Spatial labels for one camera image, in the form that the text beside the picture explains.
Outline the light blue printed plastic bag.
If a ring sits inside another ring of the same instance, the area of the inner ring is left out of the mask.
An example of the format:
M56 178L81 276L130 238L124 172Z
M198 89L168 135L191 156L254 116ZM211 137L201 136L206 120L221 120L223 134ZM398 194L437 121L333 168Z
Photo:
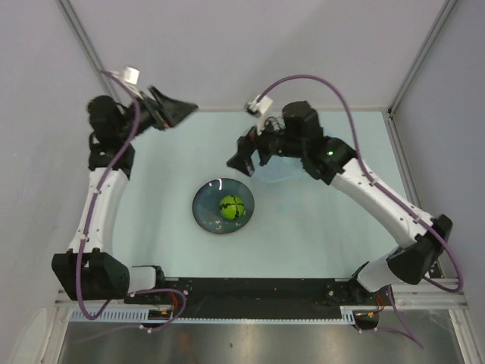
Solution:
M311 175L303 168L299 158L274 156L264 166L255 165L252 177L261 182L274 184L311 178Z

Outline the green fake watermelon ball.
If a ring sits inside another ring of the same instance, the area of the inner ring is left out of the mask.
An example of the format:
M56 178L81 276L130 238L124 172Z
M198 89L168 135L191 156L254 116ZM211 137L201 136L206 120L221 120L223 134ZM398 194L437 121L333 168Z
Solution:
M246 207L243 200L236 195L227 195L219 202L220 214L223 218L229 221L235 221L246 212Z

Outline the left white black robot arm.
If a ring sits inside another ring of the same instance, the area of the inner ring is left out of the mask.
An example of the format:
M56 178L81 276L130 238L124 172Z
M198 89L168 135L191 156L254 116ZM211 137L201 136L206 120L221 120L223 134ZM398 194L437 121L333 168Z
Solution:
M150 128L170 130L198 110L150 86L129 106L101 95L87 105L89 189L77 231L65 253L52 258L55 273L71 300L119 300L130 287L130 270L113 256L117 210L130 180L132 140Z

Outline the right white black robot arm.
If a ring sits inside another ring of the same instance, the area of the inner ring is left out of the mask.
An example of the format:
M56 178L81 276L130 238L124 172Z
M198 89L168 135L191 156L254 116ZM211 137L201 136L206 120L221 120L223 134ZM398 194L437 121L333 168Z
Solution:
M261 165L274 155L297 158L312 178L346 194L381 223L397 248L354 273L349 294L356 303L369 303L379 289L397 281L416 285L424 280L444 250L452 230L450 218L434 217L396 195L368 170L355 149L325 135L317 111L308 102L285 105L281 119L271 117L271 106L269 98L245 106L258 123L237 140L236 154L227 166L252 176L255 152Z

